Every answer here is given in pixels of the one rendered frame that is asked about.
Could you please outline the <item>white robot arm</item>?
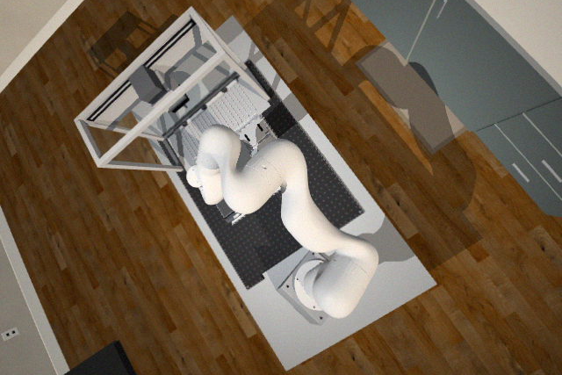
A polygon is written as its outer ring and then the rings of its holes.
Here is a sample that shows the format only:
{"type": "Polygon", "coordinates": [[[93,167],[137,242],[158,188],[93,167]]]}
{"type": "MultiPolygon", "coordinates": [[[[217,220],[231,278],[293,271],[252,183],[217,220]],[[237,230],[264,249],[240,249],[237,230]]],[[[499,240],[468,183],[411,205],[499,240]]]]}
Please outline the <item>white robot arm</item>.
{"type": "Polygon", "coordinates": [[[225,199],[242,214],[257,211],[280,186],[281,218],[291,235],[313,252],[335,250],[329,261],[312,260],[300,266],[294,279],[298,299],[335,318],[349,315],[378,267],[375,247],[335,227],[313,202],[306,160],[293,142],[275,139],[241,168],[240,160],[237,133],[224,125],[210,125],[201,135],[197,164],[188,169],[187,181],[200,189],[208,205],[225,199]]]}

